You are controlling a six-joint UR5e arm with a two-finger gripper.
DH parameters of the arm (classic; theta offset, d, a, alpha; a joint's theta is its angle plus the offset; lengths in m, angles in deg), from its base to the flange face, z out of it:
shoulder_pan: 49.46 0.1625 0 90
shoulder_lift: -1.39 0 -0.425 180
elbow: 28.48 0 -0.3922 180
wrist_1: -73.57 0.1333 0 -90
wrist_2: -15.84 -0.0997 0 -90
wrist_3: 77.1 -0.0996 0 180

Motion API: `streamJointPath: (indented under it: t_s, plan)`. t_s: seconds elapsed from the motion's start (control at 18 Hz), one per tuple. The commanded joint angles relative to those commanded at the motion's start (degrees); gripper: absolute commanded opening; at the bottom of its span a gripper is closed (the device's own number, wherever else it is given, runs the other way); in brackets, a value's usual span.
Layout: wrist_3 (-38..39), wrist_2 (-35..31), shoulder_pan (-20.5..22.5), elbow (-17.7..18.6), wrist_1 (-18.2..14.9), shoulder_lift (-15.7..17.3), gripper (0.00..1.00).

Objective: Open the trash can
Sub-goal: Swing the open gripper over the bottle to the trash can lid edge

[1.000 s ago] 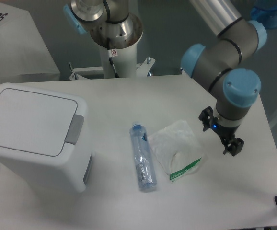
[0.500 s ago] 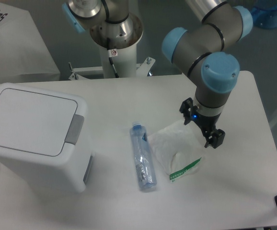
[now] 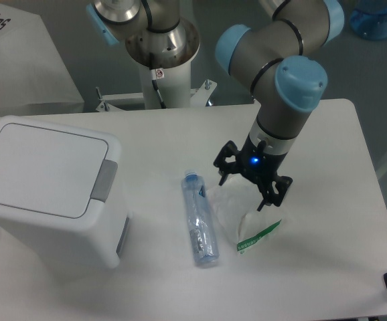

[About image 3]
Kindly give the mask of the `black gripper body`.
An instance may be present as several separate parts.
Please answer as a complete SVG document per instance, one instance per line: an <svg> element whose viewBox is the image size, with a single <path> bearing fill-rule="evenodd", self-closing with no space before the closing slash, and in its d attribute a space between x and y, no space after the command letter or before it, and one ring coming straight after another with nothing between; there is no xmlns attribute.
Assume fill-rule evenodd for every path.
<svg viewBox="0 0 387 321"><path fill-rule="evenodd" d="M259 178L270 179L278 175L277 171L286 157L286 154L269 154L264 150L265 143L260 142L257 146L253 144L248 136L244 145L236 157L241 166L241 174L255 185Z"/></svg>

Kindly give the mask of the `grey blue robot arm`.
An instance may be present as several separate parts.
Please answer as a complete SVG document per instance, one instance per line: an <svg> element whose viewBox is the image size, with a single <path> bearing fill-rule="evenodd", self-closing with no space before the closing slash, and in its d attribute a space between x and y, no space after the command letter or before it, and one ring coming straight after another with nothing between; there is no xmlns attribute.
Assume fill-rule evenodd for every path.
<svg viewBox="0 0 387 321"><path fill-rule="evenodd" d="M277 171L327 86L308 55L337 37L344 13L337 1L263 1L269 25L233 25L218 39L221 68L260 103L242 148L227 142L214 165L222 180L239 174L255 184L262 205L279 206L292 179ZM145 107L187 106L190 63L200 40L179 1L91 1L87 14L109 45L125 44L141 73Z"/></svg>

